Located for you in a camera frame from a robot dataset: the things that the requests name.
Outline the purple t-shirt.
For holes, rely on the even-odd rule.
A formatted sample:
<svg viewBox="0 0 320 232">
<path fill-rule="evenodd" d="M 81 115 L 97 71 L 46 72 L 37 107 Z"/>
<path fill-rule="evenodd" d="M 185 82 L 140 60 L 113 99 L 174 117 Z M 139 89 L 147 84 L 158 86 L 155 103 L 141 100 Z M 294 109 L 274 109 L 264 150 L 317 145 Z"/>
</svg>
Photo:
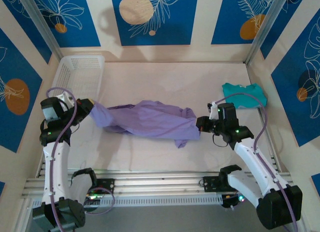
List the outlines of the purple t-shirt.
<svg viewBox="0 0 320 232">
<path fill-rule="evenodd" d="M 199 140 L 197 117 L 190 108 L 143 100 L 136 105 L 127 104 L 106 108 L 95 103 L 90 117 L 96 126 L 107 132 L 129 134 L 152 139 L 170 139 L 177 148 L 190 140 Z"/>
</svg>

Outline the teal folded t-shirt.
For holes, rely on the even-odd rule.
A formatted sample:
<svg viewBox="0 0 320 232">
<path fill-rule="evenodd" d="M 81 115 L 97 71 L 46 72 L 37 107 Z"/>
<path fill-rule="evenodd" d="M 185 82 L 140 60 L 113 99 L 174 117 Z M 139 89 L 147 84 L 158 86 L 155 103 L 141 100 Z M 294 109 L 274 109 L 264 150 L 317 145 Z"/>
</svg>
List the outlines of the teal folded t-shirt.
<svg viewBox="0 0 320 232">
<path fill-rule="evenodd" d="M 259 100 L 264 107 L 266 107 L 267 105 L 268 100 L 265 97 L 262 88 L 256 83 L 247 86 L 225 83 L 224 85 L 222 85 L 222 91 L 224 97 L 239 93 L 239 95 L 231 96 L 225 100 L 227 103 L 233 103 L 236 109 L 260 108 L 261 105 L 257 100 Z"/>
</svg>

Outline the white plastic mesh basket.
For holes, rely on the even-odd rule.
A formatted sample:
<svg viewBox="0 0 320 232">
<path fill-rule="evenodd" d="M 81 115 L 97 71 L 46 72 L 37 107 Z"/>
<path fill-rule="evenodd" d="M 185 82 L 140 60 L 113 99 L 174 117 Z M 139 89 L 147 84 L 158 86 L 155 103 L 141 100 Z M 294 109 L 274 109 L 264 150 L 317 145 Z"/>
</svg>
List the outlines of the white plastic mesh basket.
<svg viewBox="0 0 320 232">
<path fill-rule="evenodd" d="M 69 90 L 76 99 L 98 100 L 105 58 L 99 54 L 69 55 L 61 59 L 49 93 L 56 96 L 63 93 L 59 88 Z"/>
</svg>

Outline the control board with green light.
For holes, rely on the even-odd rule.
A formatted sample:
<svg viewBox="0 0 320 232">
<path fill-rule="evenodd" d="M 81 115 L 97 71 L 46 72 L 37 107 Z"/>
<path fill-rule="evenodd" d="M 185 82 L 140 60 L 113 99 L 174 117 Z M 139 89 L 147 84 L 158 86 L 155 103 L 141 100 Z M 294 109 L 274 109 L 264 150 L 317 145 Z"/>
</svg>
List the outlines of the control board with green light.
<svg viewBox="0 0 320 232">
<path fill-rule="evenodd" d="M 87 194 L 84 201 L 84 210 L 88 213 L 95 211 L 101 205 L 102 194 Z"/>
<path fill-rule="evenodd" d="M 244 202 L 246 198 L 241 194 L 222 195 L 222 207 L 225 209 L 234 209 L 238 204 Z"/>
</svg>

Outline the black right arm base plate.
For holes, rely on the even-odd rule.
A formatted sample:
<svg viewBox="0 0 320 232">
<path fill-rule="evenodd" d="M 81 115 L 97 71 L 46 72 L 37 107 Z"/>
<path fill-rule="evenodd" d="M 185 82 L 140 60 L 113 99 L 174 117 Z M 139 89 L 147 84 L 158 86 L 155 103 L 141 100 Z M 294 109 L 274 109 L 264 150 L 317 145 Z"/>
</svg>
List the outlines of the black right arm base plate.
<svg viewBox="0 0 320 232">
<path fill-rule="evenodd" d="M 202 178 L 204 191 L 209 192 L 237 192 L 235 188 L 232 188 L 227 179 L 221 179 L 219 176 L 205 176 Z"/>
</svg>

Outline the aluminium mounting rail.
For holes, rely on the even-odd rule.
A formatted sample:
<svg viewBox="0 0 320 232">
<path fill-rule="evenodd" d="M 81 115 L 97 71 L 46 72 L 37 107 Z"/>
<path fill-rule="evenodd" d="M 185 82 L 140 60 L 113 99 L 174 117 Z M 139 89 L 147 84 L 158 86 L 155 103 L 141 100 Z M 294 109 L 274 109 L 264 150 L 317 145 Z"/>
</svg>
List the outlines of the aluminium mounting rail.
<svg viewBox="0 0 320 232">
<path fill-rule="evenodd" d="M 114 179 L 115 196 L 204 195 L 199 181 L 218 172 L 120 172 L 96 170 L 98 179 Z"/>
</svg>

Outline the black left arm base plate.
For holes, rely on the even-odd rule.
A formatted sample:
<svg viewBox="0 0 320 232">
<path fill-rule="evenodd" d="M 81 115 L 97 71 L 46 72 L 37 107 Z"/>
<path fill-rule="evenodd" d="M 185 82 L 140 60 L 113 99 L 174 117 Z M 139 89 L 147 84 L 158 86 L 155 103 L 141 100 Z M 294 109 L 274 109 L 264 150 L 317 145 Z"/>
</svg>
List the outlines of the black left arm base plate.
<svg viewBox="0 0 320 232">
<path fill-rule="evenodd" d="M 110 194 L 109 192 L 106 192 L 101 188 L 104 188 L 110 191 L 111 193 L 113 193 L 115 188 L 115 179 L 108 179 L 108 178 L 94 179 L 92 186 L 87 192 L 87 196 Z"/>
</svg>

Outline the aluminium frame post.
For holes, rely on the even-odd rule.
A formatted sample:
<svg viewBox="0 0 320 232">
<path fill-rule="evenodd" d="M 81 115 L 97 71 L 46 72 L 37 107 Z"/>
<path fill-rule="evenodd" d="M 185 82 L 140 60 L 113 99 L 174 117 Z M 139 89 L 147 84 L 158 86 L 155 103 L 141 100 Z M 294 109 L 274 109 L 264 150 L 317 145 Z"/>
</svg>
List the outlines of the aluminium frame post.
<svg viewBox="0 0 320 232">
<path fill-rule="evenodd" d="M 36 5 L 34 0 L 20 0 L 22 5 L 24 6 L 25 10 L 27 11 L 28 15 L 30 16 L 31 20 L 33 21 L 34 25 L 36 26 L 37 30 L 41 34 L 42 38 L 44 39 L 45 43 L 54 54 L 58 61 L 61 61 L 63 58 L 63 53 L 60 49 L 60 46 L 55 39 L 52 31 L 50 30 L 48 24 L 46 23 L 41 11 L 39 10 L 38 6 Z"/>
<path fill-rule="evenodd" d="M 252 60 L 254 59 L 256 53 L 260 49 L 262 43 L 265 41 L 266 36 L 268 35 L 271 27 L 273 26 L 275 20 L 277 19 L 280 11 L 282 10 L 283 5 L 287 0 L 274 0 L 270 5 L 270 8 L 258 30 L 256 37 L 254 38 L 248 54 L 245 58 L 244 64 L 249 66 Z"/>
</svg>

